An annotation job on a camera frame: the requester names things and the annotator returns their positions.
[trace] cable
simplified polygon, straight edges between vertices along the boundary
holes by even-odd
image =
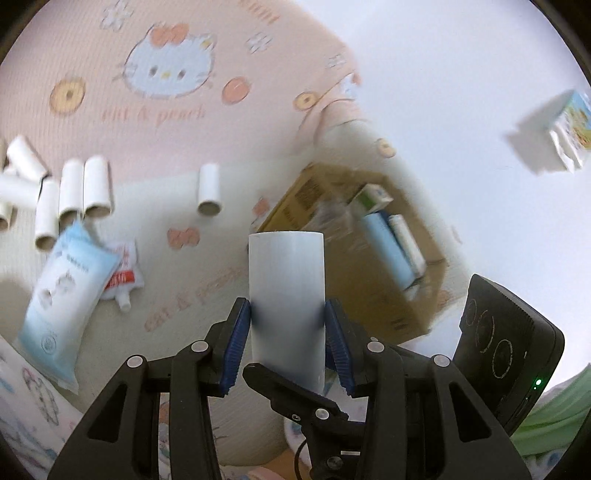
[[[306,442],[308,440],[304,440],[300,446],[297,448],[297,450],[295,451],[295,457],[294,457],[294,472],[295,472],[295,477],[297,478],[297,480],[301,480],[301,474],[300,474],[300,455],[301,455],[301,451],[304,449],[304,447],[306,446]]]

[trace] screw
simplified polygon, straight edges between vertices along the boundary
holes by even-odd
[[[330,417],[330,414],[327,410],[319,408],[318,410],[316,410],[316,417],[320,420],[326,420],[328,417]]]
[[[343,459],[341,457],[329,457],[326,461],[326,466],[331,470],[340,470],[343,468]]]
[[[448,367],[450,364],[449,358],[445,355],[435,355],[433,362],[435,362],[435,365],[438,367]]]
[[[373,353],[382,353],[384,351],[384,344],[380,342],[369,342],[368,350]]]
[[[127,360],[127,366],[130,368],[137,368],[144,363],[144,359],[139,355],[130,356]]]
[[[191,350],[193,352],[204,352],[205,350],[207,350],[209,348],[209,344],[203,340],[199,340],[198,342],[195,342],[194,344],[191,345]]]

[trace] white wall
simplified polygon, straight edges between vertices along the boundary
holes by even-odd
[[[355,51],[359,101],[457,230],[475,271],[565,334],[551,381],[591,361],[591,166],[560,170],[537,133],[589,85],[528,0],[300,0]],[[419,351],[453,353],[459,312]]]

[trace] green fabric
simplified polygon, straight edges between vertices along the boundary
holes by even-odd
[[[591,364],[554,389],[548,392],[552,398],[541,398],[511,437],[521,456],[549,452],[573,441],[591,408]]]

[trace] camera lens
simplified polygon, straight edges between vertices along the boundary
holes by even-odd
[[[463,317],[466,325],[471,326],[474,323],[474,320],[476,320],[476,300],[471,299],[468,302]]]
[[[495,318],[492,313],[486,310],[478,319],[476,325],[476,346],[480,353],[485,353],[492,343],[495,335]]]
[[[495,348],[492,356],[492,373],[496,378],[504,378],[513,363],[513,344],[507,340],[501,340]]]

